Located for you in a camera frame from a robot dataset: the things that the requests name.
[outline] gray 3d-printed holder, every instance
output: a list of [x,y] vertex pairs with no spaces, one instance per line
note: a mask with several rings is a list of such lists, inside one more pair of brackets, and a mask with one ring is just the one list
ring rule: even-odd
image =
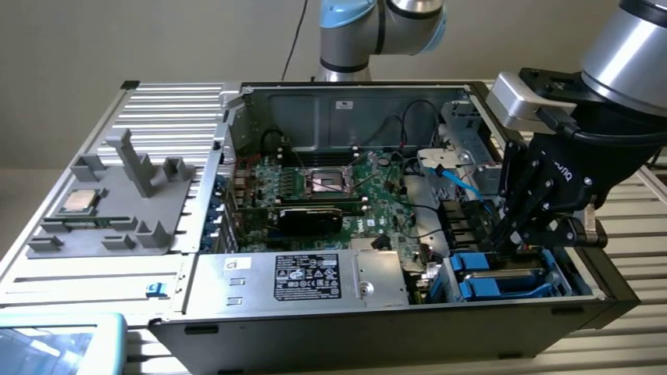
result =
[[71,169],[75,190],[97,190],[93,215],[61,213],[41,221],[46,235],[30,242],[29,258],[162,255],[170,250],[189,195],[194,167],[182,158],[154,166],[149,155],[137,154],[131,132],[114,129],[107,143],[117,147],[123,166],[105,166],[95,154],[82,155]]

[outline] motherboard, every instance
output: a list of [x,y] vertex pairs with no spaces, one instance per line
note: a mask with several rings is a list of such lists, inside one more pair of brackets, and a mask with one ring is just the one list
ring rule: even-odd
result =
[[239,161],[239,252],[377,248],[398,251],[405,270],[425,270],[403,157],[357,155],[343,166],[290,166],[275,155]]

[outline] power supply label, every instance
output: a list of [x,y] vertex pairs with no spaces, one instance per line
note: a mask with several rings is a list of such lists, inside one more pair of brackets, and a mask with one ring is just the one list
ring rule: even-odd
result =
[[341,298],[338,254],[278,255],[274,297],[279,301]]

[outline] robotic arm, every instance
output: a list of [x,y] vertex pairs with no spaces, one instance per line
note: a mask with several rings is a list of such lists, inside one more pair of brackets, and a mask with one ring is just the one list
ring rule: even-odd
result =
[[318,80],[371,80],[371,55],[433,50],[446,30],[445,0],[322,0]]
[[529,146],[506,146],[505,217],[490,238],[505,255],[521,241],[607,244],[595,209],[667,144],[666,67],[667,1],[622,0],[582,72],[501,73],[489,106],[503,126],[537,132]]

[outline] blue cable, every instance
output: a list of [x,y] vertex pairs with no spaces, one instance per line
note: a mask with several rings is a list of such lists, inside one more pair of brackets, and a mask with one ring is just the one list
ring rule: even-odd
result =
[[[433,173],[438,176],[437,170],[431,168]],[[473,191],[475,194],[475,197],[482,201],[483,203],[483,208],[487,210],[489,213],[494,214],[491,212],[491,208],[487,206],[487,203],[485,202],[485,199],[482,198],[482,193],[479,193],[479,190],[473,187],[473,185],[469,185],[458,176],[454,175],[453,172],[449,172],[447,170],[442,171],[442,176],[447,177],[457,185],[459,185],[463,189],[467,189]]]

